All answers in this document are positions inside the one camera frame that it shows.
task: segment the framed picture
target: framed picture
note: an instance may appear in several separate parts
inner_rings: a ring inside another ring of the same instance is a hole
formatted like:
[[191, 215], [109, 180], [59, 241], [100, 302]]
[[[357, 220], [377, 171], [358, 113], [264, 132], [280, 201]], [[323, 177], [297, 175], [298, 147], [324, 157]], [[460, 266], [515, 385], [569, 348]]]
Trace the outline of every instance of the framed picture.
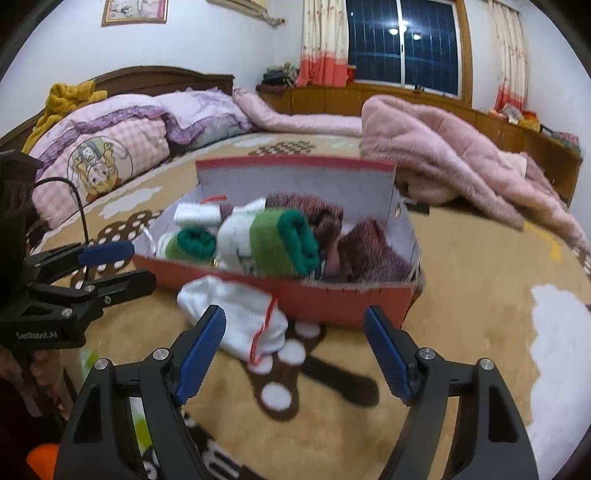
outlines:
[[103, 27], [130, 23], [166, 23], [168, 0], [105, 0]]

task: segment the metal screw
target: metal screw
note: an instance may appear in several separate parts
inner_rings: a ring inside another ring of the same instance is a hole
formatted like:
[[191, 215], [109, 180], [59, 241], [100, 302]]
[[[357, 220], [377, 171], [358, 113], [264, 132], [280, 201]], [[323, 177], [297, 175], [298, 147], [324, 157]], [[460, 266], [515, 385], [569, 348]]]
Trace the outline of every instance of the metal screw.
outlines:
[[430, 348], [421, 348], [418, 351], [418, 354], [421, 358], [425, 360], [433, 360], [435, 358], [435, 352]]
[[97, 370], [104, 370], [109, 365], [109, 361], [106, 358], [99, 358], [95, 362], [95, 368]]
[[492, 370], [495, 367], [495, 364], [489, 358], [483, 358], [482, 360], [480, 360], [480, 366], [484, 370]]
[[168, 357], [168, 349], [167, 348], [159, 348], [158, 350], [156, 350], [152, 356], [156, 359], [156, 360], [164, 360]]

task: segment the bed headboard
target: bed headboard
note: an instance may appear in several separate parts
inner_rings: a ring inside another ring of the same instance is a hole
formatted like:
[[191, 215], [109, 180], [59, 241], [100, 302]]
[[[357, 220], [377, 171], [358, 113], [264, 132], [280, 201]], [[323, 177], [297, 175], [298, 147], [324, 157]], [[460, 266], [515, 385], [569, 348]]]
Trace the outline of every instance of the bed headboard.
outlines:
[[[96, 90], [106, 90], [109, 97], [120, 93], [143, 93], [154, 96], [185, 90], [187, 87], [193, 90], [218, 87], [231, 95], [234, 84], [233, 75], [203, 74], [178, 67], [160, 66], [127, 67], [105, 73], [93, 80]], [[11, 148], [20, 150], [42, 114], [43, 111], [39, 112], [0, 138], [0, 151]]]

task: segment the blue gripper pad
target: blue gripper pad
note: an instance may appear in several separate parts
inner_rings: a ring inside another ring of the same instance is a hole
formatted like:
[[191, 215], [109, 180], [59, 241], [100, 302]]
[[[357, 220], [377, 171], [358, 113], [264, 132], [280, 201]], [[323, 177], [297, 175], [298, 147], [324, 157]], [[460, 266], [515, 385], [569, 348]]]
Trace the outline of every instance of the blue gripper pad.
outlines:
[[124, 240], [111, 244], [95, 245], [87, 247], [78, 255], [78, 264], [83, 267], [96, 267], [106, 265], [120, 260], [127, 260], [134, 256], [135, 248], [133, 243]]
[[372, 308], [365, 312], [363, 329], [390, 392], [404, 403], [408, 403], [413, 397], [408, 379], [408, 366]]
[[206, 315], [207, 312], [195, 325], [194, 328], [199, 328], [200, 322], [207, 322], [179, 369], [178, 388], [174, 397], [180, 405], [185, 405], [189, 398], [199, 392], [217, 347], [226, 333], [226, 314], [220, 307], [216, 307], [209, 320], [204, 318]]

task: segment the wooden cabinet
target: wooden cabinet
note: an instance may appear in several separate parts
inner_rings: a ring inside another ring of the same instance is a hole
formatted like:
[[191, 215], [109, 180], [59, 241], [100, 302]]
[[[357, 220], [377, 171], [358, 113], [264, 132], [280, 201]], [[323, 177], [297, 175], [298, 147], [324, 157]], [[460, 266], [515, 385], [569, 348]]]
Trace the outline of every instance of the wooden cabinet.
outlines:
[[347, 88], [326, 89], [326, 113], [333, 115], [361, 116], [361, 90]]
[[325, 89], [322, 87], [306, 87], [290, 90], [291, 114], [326, 113]]
[[560, 197], [570, 205], [582, 163], [578, 156], [545, 135], [466, 108], [459, 100], [367, 83], [353, 83], [345, 88], [313, 86], [291, 89], [282, 95], [261, 93], [261, 98], [280, 113], [359, 116], [363, 104], [373, 95], [395, 95], [407, 102], [442, 108], [473, 125], [500, 149], [528, 153], [542, 168]]

